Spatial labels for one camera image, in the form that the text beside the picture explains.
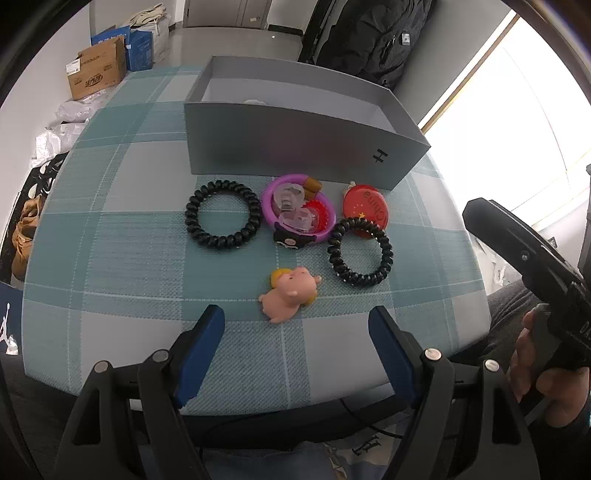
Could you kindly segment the person's right hand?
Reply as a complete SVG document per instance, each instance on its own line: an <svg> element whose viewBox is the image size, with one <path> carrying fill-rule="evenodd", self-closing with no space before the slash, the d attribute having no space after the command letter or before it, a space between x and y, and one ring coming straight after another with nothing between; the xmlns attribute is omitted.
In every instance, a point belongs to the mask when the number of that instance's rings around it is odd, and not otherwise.
<svg viewBox="0 0 591 480"><path fill-rule="evenodd" d="M547 304L538 304L525 314L515 350L512 354L507 378L518 402L532 387L532 368L536 360L533 329L549 315ZM552 368L540 373L535 389L550 402L545 420L551 427L562 428L572 424L583 412L589 400L589 368L576 371Z"/></svg>

